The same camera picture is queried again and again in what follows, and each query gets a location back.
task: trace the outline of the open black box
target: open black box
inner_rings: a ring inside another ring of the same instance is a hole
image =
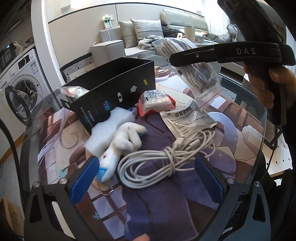
[[[110,117],[115,107],[129,109],[146,90],[155,89],[154,63],[137,58],[118,58],[101,65],[64,86],[81,86],[88,93],[79,98],[61,99],[65,108],[74,111],[86,130]]]

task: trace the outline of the metal screw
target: metal screw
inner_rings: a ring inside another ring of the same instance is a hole
[[[39,186],[40,186],[40,182],[34,182],[34,183],[33,183],[33,187],[37,188],[37,187],[39,187]]]
[[[256,186],[256,187],[260,187],[260,182],[255,181],[255,186]]]
[[[235,180],[232,177],[226,179],[229,184],[234,184]]]
[[[59,180],[59,183],[60,183],[60,184],[66,184],[67,181],[68,181],[68,180],[67,180],[66,178],[63,177],[63,178],[61,178],[61,179]]]

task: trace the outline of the white cup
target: white cup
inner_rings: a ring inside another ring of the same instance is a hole
[[[185,38],[189,39],[191,42],[194,43],[195,40],[195,28],[184,27],[185,31]]]

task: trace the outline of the white foam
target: white foam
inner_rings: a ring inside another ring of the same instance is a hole
[[[135,122],[133,113],[129,110],[116,107],[111,110],[108,120],[96,124],[91,129],[91,136],[85,143],[85,148],[96,157],[100,158],[110,146],[114,132],[125,122]]]

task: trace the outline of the blue gripper pad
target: blue gripper pad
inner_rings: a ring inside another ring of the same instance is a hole
[[[200,156],[196,157],[194,168],[212,201],[222,204],[224,200],[223,187]]]
[[[94,156],[92,160],[89,162],[89,164],[87,165],[87,167],[84,168],[84,170],[79,175],[76,182],[73,184],[71,188],[70,201],[73,205],[76,203],[80,203],[82,201],[85,193],[87,192],[93,179],[98,173],[99,168],[100,168],[99,159]]]

